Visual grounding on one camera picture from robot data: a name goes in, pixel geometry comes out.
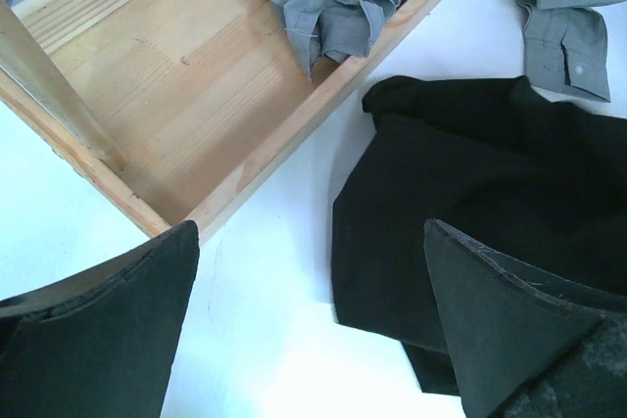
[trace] wooden box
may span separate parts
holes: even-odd
[[[25,0],[41,48],[5,5],[0,97],[148,235],[206,238],[439,1],[309,82],[266,0]]]

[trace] wooden stick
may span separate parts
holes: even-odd
[[[42,108],[113,170],[126,162],[68,80],[30,35],[11,8],[0,0],[0,69]]]

